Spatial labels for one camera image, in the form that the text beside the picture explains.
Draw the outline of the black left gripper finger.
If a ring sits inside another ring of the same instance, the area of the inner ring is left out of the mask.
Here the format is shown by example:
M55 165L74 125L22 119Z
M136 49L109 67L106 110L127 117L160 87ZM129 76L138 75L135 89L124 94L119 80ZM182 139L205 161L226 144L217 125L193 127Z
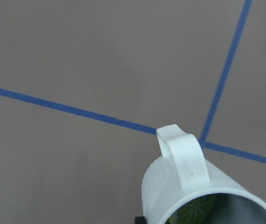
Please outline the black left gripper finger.
M135 224L146 224L146 218L144 216L135 217Z

